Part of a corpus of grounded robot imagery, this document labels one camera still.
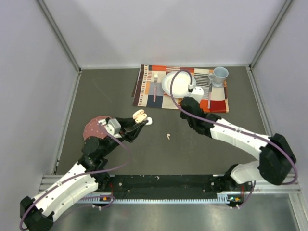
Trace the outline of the white earbud charging case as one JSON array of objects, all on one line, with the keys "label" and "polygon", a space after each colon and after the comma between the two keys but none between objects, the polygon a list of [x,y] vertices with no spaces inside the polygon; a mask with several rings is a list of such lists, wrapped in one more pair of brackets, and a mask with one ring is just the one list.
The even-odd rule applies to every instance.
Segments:
[{"label": "white earbud charging case", "polygon": [[153,123],[153,120],[152,120],[152,118],[151,117],[148,117],[147,118],[147,123],[145,124],[146,126],[149,126],[149,125],[151,125]]}]

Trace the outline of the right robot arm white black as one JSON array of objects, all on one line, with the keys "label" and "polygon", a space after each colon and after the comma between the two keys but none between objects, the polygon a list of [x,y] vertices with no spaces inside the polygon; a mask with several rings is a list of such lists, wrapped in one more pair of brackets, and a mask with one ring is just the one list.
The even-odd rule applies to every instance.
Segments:
[{"label": "right robot arm white black", "polygon": [[255,158],[255,161],[234,164],[228,169],[223,182],[229,190],[237,190],[242,184],[255,180],[273,185],[285,183],[296,157],[283,135],[260,135],[237,127],[216,114],[205,113],[192,97],[183,98],[180,107],[180,117],[198,134],[224,141]]}]

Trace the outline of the beige square ring object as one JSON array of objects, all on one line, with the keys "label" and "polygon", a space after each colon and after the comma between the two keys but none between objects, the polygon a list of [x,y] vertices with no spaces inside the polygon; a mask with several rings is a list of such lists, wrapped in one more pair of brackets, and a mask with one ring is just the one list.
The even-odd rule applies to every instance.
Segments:
[{"label": "beige square ring object", "polygon": [[139,123],[147,120],[147,117],[148,116],[143,109],[136,111],[132,116],[132,118],[134,119],[136,124],[139,124]]}]

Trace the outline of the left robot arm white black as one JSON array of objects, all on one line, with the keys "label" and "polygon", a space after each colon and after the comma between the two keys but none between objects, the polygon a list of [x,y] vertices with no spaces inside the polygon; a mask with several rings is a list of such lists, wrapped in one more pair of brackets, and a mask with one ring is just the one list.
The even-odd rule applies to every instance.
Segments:
[{"label": "left robot arm white black", "polygon": [[123,141],[133,142],[152,118],[134,115],[131,118],[98,116],[84,128],[82,156],[72,168],[45,191],[20,202],[22,231],[48,231],[55,221],[86,195],[109,186],[106,157]]}]

